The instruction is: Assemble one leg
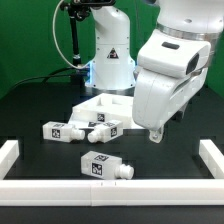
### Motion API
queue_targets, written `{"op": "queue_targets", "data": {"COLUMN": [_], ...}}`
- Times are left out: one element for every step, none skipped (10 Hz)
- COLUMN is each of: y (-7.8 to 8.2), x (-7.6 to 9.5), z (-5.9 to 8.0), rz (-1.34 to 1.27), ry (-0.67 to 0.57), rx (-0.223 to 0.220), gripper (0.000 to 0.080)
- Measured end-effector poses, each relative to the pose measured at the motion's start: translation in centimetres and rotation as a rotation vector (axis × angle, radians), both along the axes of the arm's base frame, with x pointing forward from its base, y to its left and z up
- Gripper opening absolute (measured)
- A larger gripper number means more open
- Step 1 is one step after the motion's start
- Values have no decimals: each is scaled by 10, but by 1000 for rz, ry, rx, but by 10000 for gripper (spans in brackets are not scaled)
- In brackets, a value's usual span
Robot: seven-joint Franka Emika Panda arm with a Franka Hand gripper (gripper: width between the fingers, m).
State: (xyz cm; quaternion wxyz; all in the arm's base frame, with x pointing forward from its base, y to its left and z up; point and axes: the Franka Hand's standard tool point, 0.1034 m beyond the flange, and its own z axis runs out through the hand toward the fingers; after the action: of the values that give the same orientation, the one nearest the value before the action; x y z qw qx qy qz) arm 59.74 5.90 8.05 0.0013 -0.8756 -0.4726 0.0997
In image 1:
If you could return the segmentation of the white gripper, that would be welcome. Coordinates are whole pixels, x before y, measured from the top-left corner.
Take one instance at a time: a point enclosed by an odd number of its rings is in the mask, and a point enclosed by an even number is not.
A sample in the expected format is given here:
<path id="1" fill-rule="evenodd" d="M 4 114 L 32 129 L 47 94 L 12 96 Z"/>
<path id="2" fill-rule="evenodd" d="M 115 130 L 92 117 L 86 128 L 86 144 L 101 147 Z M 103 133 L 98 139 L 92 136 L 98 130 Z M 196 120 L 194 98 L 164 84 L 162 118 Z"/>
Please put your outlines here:
<path id="1" fill-rule="evenodd" d="M 211 44 L 154 31 L 140 49 L 132 116 L 160 143 L 162 127 L 203 86 Z"/>

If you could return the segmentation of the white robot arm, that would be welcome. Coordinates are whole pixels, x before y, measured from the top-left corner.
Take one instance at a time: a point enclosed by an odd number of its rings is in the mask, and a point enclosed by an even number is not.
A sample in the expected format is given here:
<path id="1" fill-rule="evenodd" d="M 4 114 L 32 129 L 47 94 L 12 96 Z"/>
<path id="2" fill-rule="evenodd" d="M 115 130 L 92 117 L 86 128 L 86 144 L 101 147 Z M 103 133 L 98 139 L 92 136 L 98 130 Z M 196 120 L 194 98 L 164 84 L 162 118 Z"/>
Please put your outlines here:
<path id="1" fill-rule="evenodd" d="M 224 30 L 224 0 L 145 0 L 160 8 L 156 28 L 133 62 L 128 17 L 114 0 L 72 0 L 90 8 L 96 54 L 86 85 L 98 90 L 134 89 L 132 118 L 160 142 L 165 123 L 182 115 L 202 88 L 215 46 Z"/>

